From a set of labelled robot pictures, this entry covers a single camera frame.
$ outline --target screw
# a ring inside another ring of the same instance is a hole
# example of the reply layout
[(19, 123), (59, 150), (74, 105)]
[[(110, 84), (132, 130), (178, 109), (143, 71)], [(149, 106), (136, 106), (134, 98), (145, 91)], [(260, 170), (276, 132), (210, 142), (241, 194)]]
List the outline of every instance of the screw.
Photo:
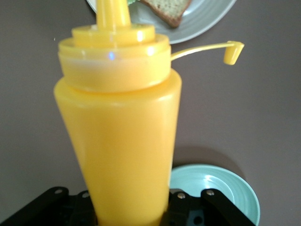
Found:
[(83, 193), (82, 194), (82, 196), (81, 197), (83, 197), (83, 198), (87, 198), (87, 197), (89, 197), (89, 193), (88, 192), (85, 192), (85, 193)]
[(185, 194), (182, 193), (182, 192), (178, 193), (177, 196), (178, 196), (179, 199), (185, 199)]
[(60, 194), (60, 193), (62, 193), (62, 192), (63, 192), (62, 189), (57, 189), (57, 190), (55, 191), (55, 194)]
[(212, 191), (212, 190), (207, 190), (206, 193), (207, 193), (207, 195), (214, 195), (214, 191)]

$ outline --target yellow squeeze bottle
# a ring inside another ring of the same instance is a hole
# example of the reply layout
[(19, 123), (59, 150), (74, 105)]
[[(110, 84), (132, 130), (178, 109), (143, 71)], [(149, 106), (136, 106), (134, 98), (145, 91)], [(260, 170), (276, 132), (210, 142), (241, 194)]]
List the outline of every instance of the yellow squeeze bottle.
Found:
[(152, 25), (131, 24), (127, 0), (98, 0), (97, 25), (59, 43), (63, 78), (55, 99), (100, 226), (158, 226), (168, 205), (182, 81), (171, 61), (230, 41), (171, 55)]

